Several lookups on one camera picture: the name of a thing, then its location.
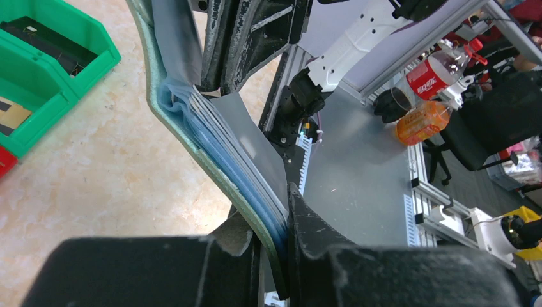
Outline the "green plastic bin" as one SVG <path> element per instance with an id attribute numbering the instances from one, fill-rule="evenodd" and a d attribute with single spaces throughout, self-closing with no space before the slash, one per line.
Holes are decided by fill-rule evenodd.
<path id="1" fill-rule="evenodd" d="M 53 58 L 78 98 L 121 59 L 104 26 L 64 1 L 1 1 L 1 37 Z"/>
<path id="2" fill-rule="evenodd" d="M 1 134 L 1 146 L 25 156 L 78 103 L 68 80 L 54 58 L 1 31 L 1 97 L 31 111 L 9 136 Z"/>

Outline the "right green plastic bin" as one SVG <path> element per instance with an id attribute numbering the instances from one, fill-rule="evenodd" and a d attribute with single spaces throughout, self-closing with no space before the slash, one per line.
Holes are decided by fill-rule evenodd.
<path id="1" fill-rule="evenodd" d="M 104 26 L 64 1 L 1 1 L 1 37 L 53 58 L 78 98 L 121 59 Z"/>

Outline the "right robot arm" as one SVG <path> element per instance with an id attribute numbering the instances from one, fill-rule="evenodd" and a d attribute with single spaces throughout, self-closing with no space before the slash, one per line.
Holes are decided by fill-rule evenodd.
<path id="1" fill-rule="evenodd" d="M 228 94 L 287 46 L 297 43 L 310 1 L 198 1 L 208 15 L 201 86 Z M 317 113 L 340 80 L 384 38 L 420 22 L 441 1 L 370 1 L 355 22 L 295 75 L 274 127 L 296 126 Z"/>

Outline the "orange drink bottle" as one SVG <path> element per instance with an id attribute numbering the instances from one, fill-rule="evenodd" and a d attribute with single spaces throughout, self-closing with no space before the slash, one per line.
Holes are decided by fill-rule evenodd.
<path id="1" fill-rule="evenodd" d="M 396 136 L 406 146 L 425 141 L 446 128 L 452 111 L 442 102 L 425 101 L 397 122 Z"/>

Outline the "black office chair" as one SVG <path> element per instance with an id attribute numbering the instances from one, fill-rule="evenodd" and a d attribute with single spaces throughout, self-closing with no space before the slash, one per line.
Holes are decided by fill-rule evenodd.
<path id="1" fill-rule="evenodd" d="M 424 141 L 423 150 L 431 157 L 429 182 L 437 167 L 446 178 L 451 173 L 443 152 L 450 151 L 469 171 L 486 169 L 490 156 L 525 139 L 541 134 L 541 71 L 516 72 L 494 86 L 480 99 L 463 104 L 452 112 L 446 128 L 440 132 L 441 145 Z"/>

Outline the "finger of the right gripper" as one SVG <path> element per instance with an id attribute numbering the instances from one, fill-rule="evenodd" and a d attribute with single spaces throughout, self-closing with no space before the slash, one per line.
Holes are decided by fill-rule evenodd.
<path id="1" fill-rule="evenodd" d="M 201 87 L 212 92 L 221 86 L 239 0 L 208 1 L 201 69 Z"/>
<path id="2" fill-rule="evenodd" d="M 238 1 L 222 71 L 222 93 L 239 91 L 287 47 L 299 42 L 312 1 Z"/>

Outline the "red label soda bottle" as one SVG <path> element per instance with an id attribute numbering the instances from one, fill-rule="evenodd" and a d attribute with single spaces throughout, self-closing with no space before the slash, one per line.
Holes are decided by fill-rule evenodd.
<path id="1" fill-rule="evenodd" d="M 399 105 L 409 108 L 431 100 L 456 83 L 472 60 L 482 65 L 488 63 L 478 54 L 483 43 L 477 38 L 461 46 L 443 39 L 438 46 L 438 51 L 430 54 L 390 89 L 391 97 Z"/>

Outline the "black card holder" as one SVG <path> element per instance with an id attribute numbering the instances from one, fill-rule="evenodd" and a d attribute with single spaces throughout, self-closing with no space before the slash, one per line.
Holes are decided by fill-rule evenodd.
<path id="1" fill-rule="evenodd" d="M 36 20 L 23 16 L 1 22 L 1 29 L 55 58 L 64 71 L 76 77 L 98 55 Z"/>

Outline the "sage green card holder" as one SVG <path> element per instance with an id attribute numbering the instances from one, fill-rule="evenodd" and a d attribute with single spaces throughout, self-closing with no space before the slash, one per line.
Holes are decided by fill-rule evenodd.
<path id="1" fill-rule="evenodd" d="M 261 255 L 266 254 L 276 294 L 289 301 L 288 219 L 280 223 L 274 217 L 263 193 L 249 182 L 248 172 L 241 170 L 189 101 L 194 91 L 204 96 L 197 88 L 203 53 L 190 3 L 129 1 L 128 7 L 144 47 L 152 113 L 229 198 L 233 214 L 240 214 L 260 241 L 259 298 L 263 292 Z"/>

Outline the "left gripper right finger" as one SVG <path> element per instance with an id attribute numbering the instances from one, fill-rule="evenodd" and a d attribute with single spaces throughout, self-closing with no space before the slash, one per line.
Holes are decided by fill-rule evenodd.
<path id="1" fill-rule="evenodd" d="M 292 306 L 519 306 L 506 270 L 488 253 L 360 246 L 331 227 L 288 184 Z"/>

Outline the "dark grey credit card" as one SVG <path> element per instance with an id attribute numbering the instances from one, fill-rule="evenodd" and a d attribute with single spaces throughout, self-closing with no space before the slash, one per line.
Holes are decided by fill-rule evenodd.
<path id="1" fill-rule="evenodd" d="M 189 99 L 202 121 L 241 170 L 248 172 L 250 183 L 263 193 L 267 207 L 280 223 L 288 219 L 288 189 L 283 160 L 250 117 L 241 96 L 237 93 L 207 99 L 194 91 Z"/>

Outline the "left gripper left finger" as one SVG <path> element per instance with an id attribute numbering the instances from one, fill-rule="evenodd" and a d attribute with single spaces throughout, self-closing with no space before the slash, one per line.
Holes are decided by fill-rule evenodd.
<path id="1" fill-rule="evenodd" d="M 237 213 L 202 236 L 72 238 L 22 305 L 257 306 L 260 247 Z"/>

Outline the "middle green plastic bin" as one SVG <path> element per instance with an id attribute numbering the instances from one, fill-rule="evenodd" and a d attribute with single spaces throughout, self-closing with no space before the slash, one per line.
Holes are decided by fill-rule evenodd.
<path id="1" fill-rule="evenodd" d="M 31 111 L 9 136 L 1 134 L 1 146 L 25 156 L 78 103 L 68 80 L 54 58 L 1 31 L 1 97 Z"/>

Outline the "red plastic bin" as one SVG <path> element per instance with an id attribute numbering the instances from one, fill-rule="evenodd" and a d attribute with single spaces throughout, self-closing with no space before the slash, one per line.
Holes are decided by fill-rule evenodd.
<path id="1" fill-rule="evenodd" d="M 4 147 L 0 147 L 0 177 L 3 178 L 18 163 L 18 158 Z"/>

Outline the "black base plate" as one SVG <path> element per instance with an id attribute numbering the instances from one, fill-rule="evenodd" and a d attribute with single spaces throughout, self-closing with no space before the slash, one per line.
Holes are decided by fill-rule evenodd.
<path id="1" fill-rule="evenodd" d="M 311 107 L 308 111 L 302 111 L 301 117 L 290 123 L 279 114 L 279 104 L 278 97 L 267 99 L 258 127 L 283 160 L 286 180 L 298 187 L 304 151 L 296 145 L 297 138 L 303 132 L 313 139 L 312 154 L 314 146 L 321 144 L 321 121 L 314 118 L 319 113 Z"/>

